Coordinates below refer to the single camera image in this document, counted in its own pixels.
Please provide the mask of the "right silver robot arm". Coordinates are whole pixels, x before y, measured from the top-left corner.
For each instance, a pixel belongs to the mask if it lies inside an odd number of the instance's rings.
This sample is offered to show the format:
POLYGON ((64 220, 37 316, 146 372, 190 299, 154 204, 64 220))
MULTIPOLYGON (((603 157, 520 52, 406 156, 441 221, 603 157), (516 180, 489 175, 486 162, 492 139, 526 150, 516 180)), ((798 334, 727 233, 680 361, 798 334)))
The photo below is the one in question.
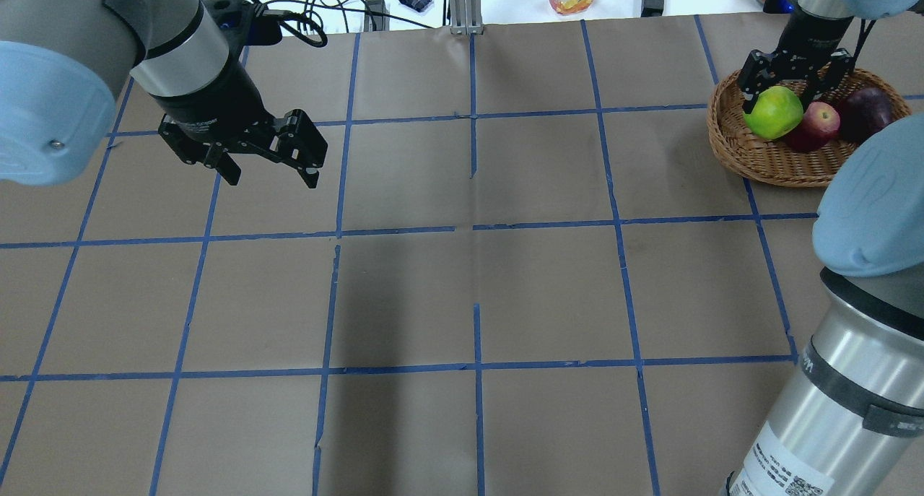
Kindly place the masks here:
MULTIPOLYGON (((802 81, 808 107, 854 68, 840 49, 853 19, 907 10, 922 0, 796 0, 776 49, 725 83, 752 113, 772 85, 802 81)), ((871 495, 922 436, 922 115, 859 145, 818 215, 829 309, 720 495, 871 495)))

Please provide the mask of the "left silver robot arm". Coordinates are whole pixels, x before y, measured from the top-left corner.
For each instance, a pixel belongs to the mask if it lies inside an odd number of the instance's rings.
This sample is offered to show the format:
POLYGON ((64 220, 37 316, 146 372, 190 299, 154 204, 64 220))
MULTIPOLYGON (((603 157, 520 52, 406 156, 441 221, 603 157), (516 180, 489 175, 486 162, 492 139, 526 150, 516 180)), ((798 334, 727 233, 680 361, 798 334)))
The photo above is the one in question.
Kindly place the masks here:
POLYGON ((234 186, 235 155, 318 184, 328 144, 306 112, 276 117, 240 62, 302 14, 260 0, 2 0, 4 181, 58 186, 88 166, 132 79, 164 111, 162 140, 234 186))

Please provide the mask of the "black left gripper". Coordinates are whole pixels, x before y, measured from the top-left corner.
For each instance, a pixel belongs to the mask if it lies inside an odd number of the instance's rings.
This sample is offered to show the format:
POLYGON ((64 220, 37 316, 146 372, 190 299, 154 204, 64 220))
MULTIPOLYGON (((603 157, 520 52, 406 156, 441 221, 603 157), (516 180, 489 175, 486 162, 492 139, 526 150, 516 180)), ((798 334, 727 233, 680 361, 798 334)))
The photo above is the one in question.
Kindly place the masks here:
POLYGON ((182 163, 214 170, 231 186, 240 182, 234 155, 256 155, 294 168, 314 189, 328 143, 306 111, 271 114, 250 75, 228 56, 217 78, 181 97, 158 97, 165 112, 160 136, 182 163))

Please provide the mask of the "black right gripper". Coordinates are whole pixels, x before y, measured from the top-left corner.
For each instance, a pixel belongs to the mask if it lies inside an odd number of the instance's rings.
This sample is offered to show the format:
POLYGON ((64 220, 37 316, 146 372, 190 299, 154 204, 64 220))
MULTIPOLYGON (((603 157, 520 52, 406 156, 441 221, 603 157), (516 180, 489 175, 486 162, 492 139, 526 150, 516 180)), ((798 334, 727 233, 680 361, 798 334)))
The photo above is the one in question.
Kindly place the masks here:
POLYGON ((752 113, 760 95, 782 81, 799 79, 806 83, 805 108, 838 88, 854 71, 854 56, 841 46, 852 22, 852 17, 791 13, 775 50, 766 53, 755 49, 746 57, 736 81, 743 112, 752 113))

